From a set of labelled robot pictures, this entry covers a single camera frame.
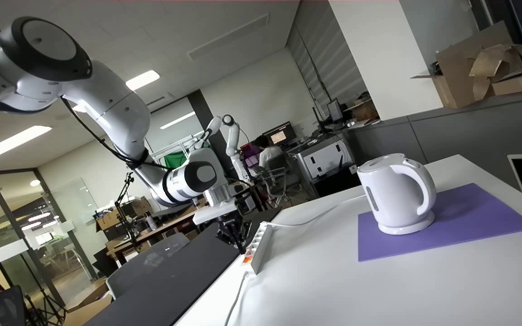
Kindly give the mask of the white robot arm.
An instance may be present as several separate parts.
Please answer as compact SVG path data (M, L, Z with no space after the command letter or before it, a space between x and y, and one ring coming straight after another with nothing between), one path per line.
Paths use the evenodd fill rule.
M19 17L0 29L0 111L34 115L52 104L83 107L94 138L150 191L155 203L179 207L202 196L193 221L217 225L217 238L241 247L246 225L237 216L222 169L197 149L177 169L155 163L146 149L150 113L144 102L105 64L90 58L59 26Z

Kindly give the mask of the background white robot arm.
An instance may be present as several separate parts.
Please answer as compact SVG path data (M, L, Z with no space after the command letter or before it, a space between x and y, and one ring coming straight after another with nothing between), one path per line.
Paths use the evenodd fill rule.
M241 162L239 156L239 125L230 115L222 116L213 116L208 125L204 127L202 140L208 140L212 134L219 133L221 129L226 131L226 140L224 140L224 154L228 156L237 178L242 183L250 183L250 176L246 173L244 163Z

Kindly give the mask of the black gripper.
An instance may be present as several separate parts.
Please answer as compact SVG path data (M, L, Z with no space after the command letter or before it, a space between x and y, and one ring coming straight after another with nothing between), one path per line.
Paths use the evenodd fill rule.
M192 223L204 227L217 225L217 238L228 245L242 245L248 236L248 223L239 214L235 200L224 185L202 192L206 205L193 212Z

